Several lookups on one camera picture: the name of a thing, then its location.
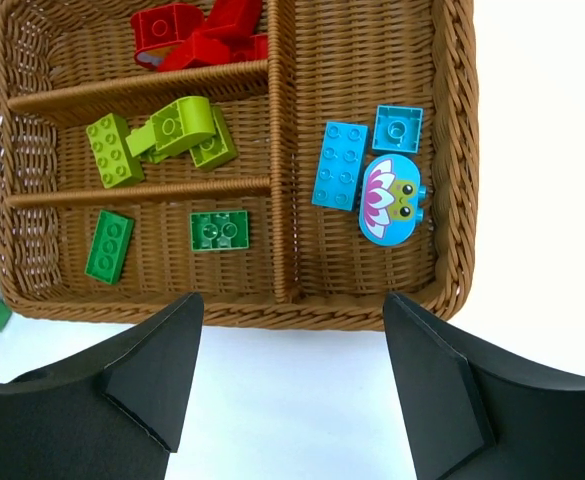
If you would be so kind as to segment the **brown wicker divided basket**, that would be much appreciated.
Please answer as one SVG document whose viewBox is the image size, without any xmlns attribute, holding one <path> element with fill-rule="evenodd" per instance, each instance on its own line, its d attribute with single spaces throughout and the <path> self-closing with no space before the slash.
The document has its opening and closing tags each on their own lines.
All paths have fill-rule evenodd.
<svg viewBox="0 0 585 480">
<path fill-rule="evenodd" d="M 0 1 L 0 289 L 35 318 L 377 330 L 473 279 L 470 1 Z"/>
</svg>

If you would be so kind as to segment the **red curved lego brick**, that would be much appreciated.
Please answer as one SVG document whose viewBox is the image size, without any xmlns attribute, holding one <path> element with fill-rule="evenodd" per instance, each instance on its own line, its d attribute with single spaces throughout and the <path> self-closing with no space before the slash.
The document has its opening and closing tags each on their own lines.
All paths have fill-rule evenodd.
<svg viewBox="0 0 585 480">
<path fill-rule="evenodd" d="M 174 48 L 157 67 L 158 72 L 223 65 L 230 62 L 231 53 L 222 41 L 193 33 Z"/>
</svg>

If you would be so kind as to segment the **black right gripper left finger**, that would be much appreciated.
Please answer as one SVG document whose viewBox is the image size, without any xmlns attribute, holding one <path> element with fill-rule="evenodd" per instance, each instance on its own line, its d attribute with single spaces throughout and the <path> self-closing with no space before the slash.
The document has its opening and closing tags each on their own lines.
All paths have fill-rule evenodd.
<svg viewBox="0 0 585 480">
<path fill-rule="evenodd" d="M 0 383 L 0 479 L 162 479 L 177 452 L 204 302 Z"/>
</svg>

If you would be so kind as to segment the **teal printed lego brick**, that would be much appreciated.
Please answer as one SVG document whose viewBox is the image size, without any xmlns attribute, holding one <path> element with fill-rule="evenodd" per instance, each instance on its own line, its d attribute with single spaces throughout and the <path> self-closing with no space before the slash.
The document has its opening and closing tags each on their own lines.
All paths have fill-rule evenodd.
<svg viewBox="0 0 585 480">
<path fill-rule="evenodd" d="M 363 174 L 361 232 L 382 247 L 400 245 L 424 220 L 421 203 L 426 195 L 420 170 L 410 158 L 400 154 L 376 158 Z"/>
</svg>

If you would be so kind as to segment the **light blue lego stack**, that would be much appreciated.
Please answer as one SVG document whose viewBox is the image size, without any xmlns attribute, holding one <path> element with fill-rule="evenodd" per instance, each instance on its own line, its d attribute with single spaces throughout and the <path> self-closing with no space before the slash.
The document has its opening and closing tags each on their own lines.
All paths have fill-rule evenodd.
<svg viewBox="0 0 585 480">
<path fill-rule="evenodd" d="M 134 186 L 145 180 L 140 160 L 126 142 L 127 121 L 109 113 L 86 127 L 86 135 L 104 188 Z"/>
</svg>

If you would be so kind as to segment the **dark green square lego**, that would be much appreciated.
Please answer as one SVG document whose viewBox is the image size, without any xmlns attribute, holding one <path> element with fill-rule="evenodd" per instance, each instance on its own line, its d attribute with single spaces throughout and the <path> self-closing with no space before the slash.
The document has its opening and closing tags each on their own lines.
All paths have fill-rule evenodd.
<svg viewBox="0 0 585 480">
<path fill-rule="evenodd" d="M 246 210 L 191 213 L 190 232 L 194 252 L 242 250 L 250 246 Z"/>
</svg>

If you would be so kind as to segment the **lime sloped lego brick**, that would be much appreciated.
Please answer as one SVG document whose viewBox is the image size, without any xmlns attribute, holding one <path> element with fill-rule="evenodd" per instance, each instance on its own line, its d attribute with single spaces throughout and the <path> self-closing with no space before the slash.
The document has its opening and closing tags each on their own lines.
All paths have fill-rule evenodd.
<svg viewBox="0 0 585 480">
<path fill-rule="evenodd" d="M 220 106 L 212 107 L 215 134 L 190 149 L 194 166 L 209 171 L 238 156 L 238 151 Z"/>
</svg>

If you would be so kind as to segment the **small lime lego brick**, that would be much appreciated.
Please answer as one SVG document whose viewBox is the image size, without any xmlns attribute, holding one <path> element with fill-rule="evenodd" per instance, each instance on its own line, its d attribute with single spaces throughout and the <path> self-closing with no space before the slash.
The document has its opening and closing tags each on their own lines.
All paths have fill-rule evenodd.
<svg viewBox="0 0 585 480">
<path fill-rule="evenodd" d="M 141 162 L 158 164 L 169 157 L 168 154 L 158 152 L 154 130 L 150 122 L 131 130 L 126 137 L 126 143 L 132 157 L 138 158 Z"/>
</svg>

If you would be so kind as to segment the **dark green long lego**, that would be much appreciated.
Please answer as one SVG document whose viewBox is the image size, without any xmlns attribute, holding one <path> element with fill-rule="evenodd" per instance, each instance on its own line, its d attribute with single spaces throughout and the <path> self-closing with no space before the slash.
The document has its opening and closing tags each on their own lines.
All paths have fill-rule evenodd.
<svg viewBox="0 0 585 480">
<path fill-rule="evenodd" d="M 116 284 L 123 269 L 134 220 L 101 210 L 93 236 L 85 273 L 108 285 Z"/>
</svg>

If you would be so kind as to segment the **teal long lego brick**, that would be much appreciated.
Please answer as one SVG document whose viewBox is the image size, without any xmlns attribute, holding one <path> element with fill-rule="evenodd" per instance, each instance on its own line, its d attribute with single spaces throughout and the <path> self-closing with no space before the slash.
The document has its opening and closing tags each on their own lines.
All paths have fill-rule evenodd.
<svg viewBox="0 0 585 480">
<path fill-rule="evenodd" d="M 358 198 L 369 129 L 365 125 L 326 123 L 312 204 L 353 211 Z"/>
</svg>

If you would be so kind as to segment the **red flower printed lego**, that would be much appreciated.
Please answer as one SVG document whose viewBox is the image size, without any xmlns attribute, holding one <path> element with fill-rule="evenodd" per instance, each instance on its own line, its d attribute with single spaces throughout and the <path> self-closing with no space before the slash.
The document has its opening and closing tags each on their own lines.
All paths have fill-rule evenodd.
<svg viewBox="0 0 585 480">
<path fill-rule="evenodd" d="M 134 13 L 130 25 L 135 38 L 135 62 L 150 70 L 204 23 L 197 6 L 175 2 Z"/>
</svg>

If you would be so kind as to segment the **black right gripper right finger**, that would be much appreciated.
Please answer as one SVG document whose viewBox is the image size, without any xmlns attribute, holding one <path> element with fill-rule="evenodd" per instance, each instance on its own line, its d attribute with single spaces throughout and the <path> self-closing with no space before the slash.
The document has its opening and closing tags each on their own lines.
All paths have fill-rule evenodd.
<svg viewBox="0 0 585 480">
<path fill-rule="evenodd" d="M 585 377 L 528 360 L 400 293 L 383 320 L 417 478 L 585 479 Z"/>
</svg>

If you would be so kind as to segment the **small teal square lego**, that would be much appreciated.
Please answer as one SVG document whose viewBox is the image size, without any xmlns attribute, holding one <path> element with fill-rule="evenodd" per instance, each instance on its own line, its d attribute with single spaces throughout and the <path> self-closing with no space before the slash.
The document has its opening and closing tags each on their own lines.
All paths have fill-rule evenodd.
<svg viewBox="0 0 585 480">
<path fill-rule="evenodd" d="M 375 152 L 416 154 L 419 150 L 424 109 L 379 105 L 372 149 Z"/>
</svg>

